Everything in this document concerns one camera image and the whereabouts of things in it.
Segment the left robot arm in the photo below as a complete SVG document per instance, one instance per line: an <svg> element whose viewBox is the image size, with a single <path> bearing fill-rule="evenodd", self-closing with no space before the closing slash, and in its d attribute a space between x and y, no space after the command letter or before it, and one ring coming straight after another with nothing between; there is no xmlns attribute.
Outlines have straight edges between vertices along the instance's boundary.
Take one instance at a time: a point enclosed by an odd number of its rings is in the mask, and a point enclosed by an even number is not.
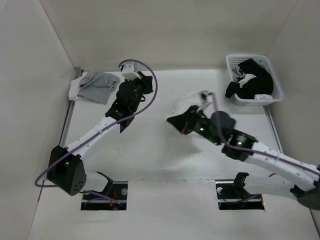
<svg viewBox="0 0 320 240"><path fill-rule="evenodd" d="M158 88L152 76L140 71L137 74L137 78L126 79L119 85L115 101L94 128L68 146L57 145L51 151L46 177L69 196L95 191L105 200L112 195L110 179L99 171L87 173L85 166L108 140L129 127L135 116L143 112L138 109L140 103Z"/></svg>

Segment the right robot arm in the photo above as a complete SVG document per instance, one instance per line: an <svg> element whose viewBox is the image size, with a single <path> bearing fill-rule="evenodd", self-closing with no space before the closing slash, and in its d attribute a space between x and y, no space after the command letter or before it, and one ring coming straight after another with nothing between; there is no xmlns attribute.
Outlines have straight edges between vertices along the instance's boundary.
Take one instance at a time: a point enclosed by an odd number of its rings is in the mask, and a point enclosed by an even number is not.
<svg viewBox="0 0 320 240"><path fill-rule="evenodd" d="M192 105L184 113L166 120L182 135L194 132L216 146L223 146L221 152L230 159L272 173L257 177L239 172L231 186L221 190L222 194L232 194L241 201L268 194L296 200L311 210L320 209L319 166L276 152L255 137L235 129L236 120L226 112L215 111L207 117L197 105Z"/></svg>

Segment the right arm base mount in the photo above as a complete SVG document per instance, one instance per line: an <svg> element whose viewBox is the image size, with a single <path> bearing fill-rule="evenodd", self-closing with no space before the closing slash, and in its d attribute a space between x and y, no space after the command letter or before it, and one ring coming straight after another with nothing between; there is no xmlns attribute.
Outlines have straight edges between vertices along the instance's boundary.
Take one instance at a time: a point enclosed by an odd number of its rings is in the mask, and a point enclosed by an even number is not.
<svg viewBox="0 0 320 240"><path fill-rule="evenodd" d="M216 181L215 187L219 210L265 209L261 194L250 194L244 189L236 190L232 181Z"/></svg>

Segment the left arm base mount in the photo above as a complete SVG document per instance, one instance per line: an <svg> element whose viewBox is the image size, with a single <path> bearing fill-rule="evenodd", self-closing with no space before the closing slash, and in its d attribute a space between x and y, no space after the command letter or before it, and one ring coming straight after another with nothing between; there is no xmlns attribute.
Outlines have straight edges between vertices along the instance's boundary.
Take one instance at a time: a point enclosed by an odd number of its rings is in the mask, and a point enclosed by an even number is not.
<svg viewBox="0 0 320 240"><path fill-rule="evenodd" d="M127 209L129 183L114 181L97 194L84 193L80 209L82 211L125 211Z"/></svg>

